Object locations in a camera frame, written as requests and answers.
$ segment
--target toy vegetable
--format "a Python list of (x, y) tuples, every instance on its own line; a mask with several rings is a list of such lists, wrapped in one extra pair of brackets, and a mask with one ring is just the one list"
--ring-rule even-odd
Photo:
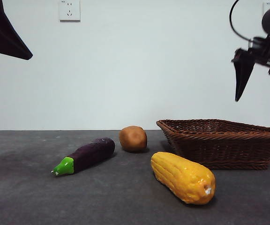
[(185, 203), (207, 204), (214, 196), (215, 177), (201, 164), (158, 152), (152, 156), (151, 166), (157, 180)]
[(114, 149), (115, 143), (112, 139), (106, 137), (96, 139), (66, 156), (60, 164), (52, 170), (52, 173), (56, 176), (77, 173), (110, 158)]
[(144, 129), (138, 126), (123, 128), (119, 133), (119, 139), (123, 150), (128, 152), (142, 151), (148, 143)]

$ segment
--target basket rim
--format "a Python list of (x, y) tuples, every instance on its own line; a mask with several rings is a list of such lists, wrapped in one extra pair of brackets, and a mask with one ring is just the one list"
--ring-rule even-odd
[(261, 138), (261, 139), (270, 139), (270, 131), (240, 131), (240, 132), (196, 132), (196, 131), (190, 131), (190, 130), (176, 130), (169, 125), (166, 124), (168, 121), (173, 122), (185, 122), (185, 121), (218, 121), (218, 122), (227, 122), (237, 125), (244, 125), (244, 126), (250, 126), (251, 128), (257, 128), (257, 129), (270, 129), (270, 127), (264, 127), (264, 126), (257, 126), (257, 125), (250, 125), (245, 123), (238, 123), (238, 122), (232, 122), (228, 120), (219, 120), (219, 119), (193, 119), (193, 120), (158, 120), (156, 124), (163, 130), (169, 133), (169, 135), (173, 136), (182, 136), (187, 138), (195, 138), (195, 139), (251, 139), (251, 138)]

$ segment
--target white wall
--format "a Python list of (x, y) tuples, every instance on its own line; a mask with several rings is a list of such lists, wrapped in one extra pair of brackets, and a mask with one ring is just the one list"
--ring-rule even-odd
[[(57, 0), (3, 0), (33, 52), (0, 54), (0, 130), (155, 129), (159, 119), (270, 126), (270, 76), (255, 66), (235, 102), (233, 0), (81, 0), (60, 23)], [(240, 1), (234, 25), (263, 35), (262, 1)]]

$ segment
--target yellow corn cob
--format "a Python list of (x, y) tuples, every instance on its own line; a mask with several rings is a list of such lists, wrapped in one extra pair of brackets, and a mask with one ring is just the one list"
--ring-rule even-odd
[(151, 166), (157, 180), (187, 204), (207, 204), (214, 196), (214, 174), (201, 164), (157, 152), (151, 158)]

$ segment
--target black cable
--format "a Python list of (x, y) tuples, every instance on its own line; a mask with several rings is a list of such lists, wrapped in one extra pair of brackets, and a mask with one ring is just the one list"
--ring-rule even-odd
[(234, 27), (233, 27), (233, 23), (232, 23), (232, 12), (233, 12), (233, 9), (234, 9), (234, 7), (236, 6), (237, 2), (239, 2), (239, 0), (236, 0), (236, 1), (234, 2), (234, 4), (232, 5), (230, 14), (229, 14), (231, 28), (232, 28), (232, 30), (234, 31), (234, 33), (237, 34), (237, 35), (238, 35), (239, 37), (241, 37), (242, 39), (245, 39), (245, 40), (248, 41), (248, 42), (253, 42), (251, 39), (249, 39), (249, 38), (247, 38), (247, 37), (245, 37), (245, 36), (242, 36), (242, 35), (241, 35), (240, 33), (238, 33), (238, 32), (234, 29)]

